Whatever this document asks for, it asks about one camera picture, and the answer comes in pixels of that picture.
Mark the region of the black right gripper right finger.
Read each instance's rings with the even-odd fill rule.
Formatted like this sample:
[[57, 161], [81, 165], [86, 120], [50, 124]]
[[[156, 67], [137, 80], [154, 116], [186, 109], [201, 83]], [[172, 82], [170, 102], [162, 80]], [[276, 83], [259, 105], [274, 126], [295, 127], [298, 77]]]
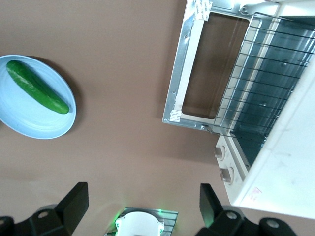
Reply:
[[258, 224], [231, 206], [222, 206], [208, 183], [200, 185], [199, 209], [205, 226], [198, 236], [295, 236], [296, 233], [278, 218], [264, 217]]

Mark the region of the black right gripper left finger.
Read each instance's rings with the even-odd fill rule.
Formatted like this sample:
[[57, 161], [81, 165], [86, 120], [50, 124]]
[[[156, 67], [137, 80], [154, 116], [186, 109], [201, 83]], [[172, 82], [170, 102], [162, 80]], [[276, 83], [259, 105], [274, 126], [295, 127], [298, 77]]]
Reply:
[[71, 236], [89, 207], [88, 183], [77, 183], [57, 204], [44, 206], [24, 221], [0, 218], [2, 236]]

